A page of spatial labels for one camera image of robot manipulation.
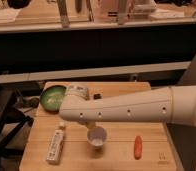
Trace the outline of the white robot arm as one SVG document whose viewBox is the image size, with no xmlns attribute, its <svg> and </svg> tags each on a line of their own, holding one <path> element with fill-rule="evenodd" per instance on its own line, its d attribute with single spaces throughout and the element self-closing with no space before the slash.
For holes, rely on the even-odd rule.
<svg viewBox="0 0 196 171">
<path fill-rule="evenodd" d="M 87 86 L 70 84 L 59 114 L 75 122 L 166 122 L 196 127 L 196 86 L 172 86 L 89 100 Z"/>
</svg>

